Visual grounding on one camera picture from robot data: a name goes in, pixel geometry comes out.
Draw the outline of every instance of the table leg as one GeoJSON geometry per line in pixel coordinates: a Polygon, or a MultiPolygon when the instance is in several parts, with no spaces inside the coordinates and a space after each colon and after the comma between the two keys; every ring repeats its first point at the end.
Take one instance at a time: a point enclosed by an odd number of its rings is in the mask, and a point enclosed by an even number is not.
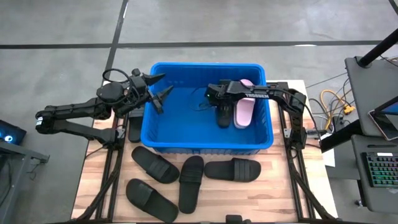
{"type": "Polygon", "coordinates": [[[361,123],[359,122],[358,119],[352,122],[351,124],[345,126],[344,128],[340,129],[339,131],[333,133],[331,136],[322,139],[320,141],[321,151],[326,152],[335,146],[338,146],[346,141],[349,141],[353,134],[363,135],[361,129],[361,123]]]}

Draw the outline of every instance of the black slide sandal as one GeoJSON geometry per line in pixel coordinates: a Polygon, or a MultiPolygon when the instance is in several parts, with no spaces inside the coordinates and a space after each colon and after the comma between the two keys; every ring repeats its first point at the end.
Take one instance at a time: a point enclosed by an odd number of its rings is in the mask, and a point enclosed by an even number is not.
{"type": "Polygon", "coordinates": [[[163,222],[172,223],[177,218],[177,206],[142,180],[129,181],[126,197],[135,207],[163,222]]]}
{"type": "Polygon", "coordinates": [[[172,183],[180,175],[180,171],[173,164],[145,147],[137,146],[132,151],[131,157],[148,175],[160,183],[172,183]]]}
{"type": "Polygon", "coordinates": [[[250,182],[261,173],[261,164],[249,159],[233,158],[230,161],[208,162],[205,175],[211,179],[250,182]]]}
{"type": "Polygon", "coordinates": [[[189,157],[182,166],[178,200],[178,207],[182,213],[191,214],[197,207],[204,166],[205,163],[200,156],[189,157]]]}

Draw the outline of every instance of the blue bin rim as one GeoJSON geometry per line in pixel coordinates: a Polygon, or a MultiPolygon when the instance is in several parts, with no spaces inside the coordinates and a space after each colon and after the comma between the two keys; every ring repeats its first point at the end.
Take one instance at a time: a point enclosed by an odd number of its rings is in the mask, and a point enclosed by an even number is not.
{"type": "MultiPolygon", "coordinates": [[[[155,63],[152,68],[150,69],[150,74],[154,75],[155,69],[157,69],[158,66],[161,65],[188,65],[188,66],[197,66],[197,65],[206,65],[206,66],[239,66],[239,67],[256,67],[259,69],[260,73],[263,74],[261,76],[261,82],[266,83],[266,71],[264,68],[256,63],[218,63],[218,62],[157,62],[155,63]]],[[[145,114],[148,113],[149,107],[152,106],[151,103],[146,103],[145,109],[144,109],[144,120],[142,122],[142,129],[141,129],[141,142],[143,145],[147,147],[153,147],[153,148],[159,148],[159,147],[164,147],[164,148],[190,148],[190,149],[225,149],[225,143],[194,143],[194,142],[183,142],[183,143],[178,143],[178,142],[154,142],[150,141],[145,137],[145,133],[147,132],[147,126],[144,125],[147,123],[145,117],[145,114]]],[[[266,111],[270,111],[269,109],[269,102],[266,100],[265,103],[266,106],[266,111]]],[[[271,113],[267,114],[266,119],[271,122],[270,125],[267,125],[268,133],[269,135],[269,140],[267,141],[266,144],[235,144],[233,148],[228,148],[228,149],[240,149],[240,150],[253,150],[253,149],[267,149],[272,146],[274,143],[274,134],[272,130],[272,120],[271,120],[271,113]]]]}

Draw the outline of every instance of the pink slide sandal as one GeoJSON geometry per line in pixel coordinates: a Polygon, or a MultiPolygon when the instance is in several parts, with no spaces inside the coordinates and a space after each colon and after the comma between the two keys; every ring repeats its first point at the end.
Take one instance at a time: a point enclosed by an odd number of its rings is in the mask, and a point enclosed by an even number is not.
{"type": "MultiPolygon", "coordinates": [[[[242,79],[241,83],[246,86],[253,85],[247,79],[242,79]]],[[[234,110],[234,124],[236,128],[244,129],[250,125],[255,102],[254,98],[243,98],[236,103],[234,110]]]]}

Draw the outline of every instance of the blue light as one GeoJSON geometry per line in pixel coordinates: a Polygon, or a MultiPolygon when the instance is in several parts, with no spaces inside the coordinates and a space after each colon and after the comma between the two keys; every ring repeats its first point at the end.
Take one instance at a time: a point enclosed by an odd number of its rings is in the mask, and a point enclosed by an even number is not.
{"type": "Polygon", "coordinates": [[[12,141],[12,136],[6,136],[6,137],[4,137],[4,140],[6,142],[11,142],[12,141]]]}

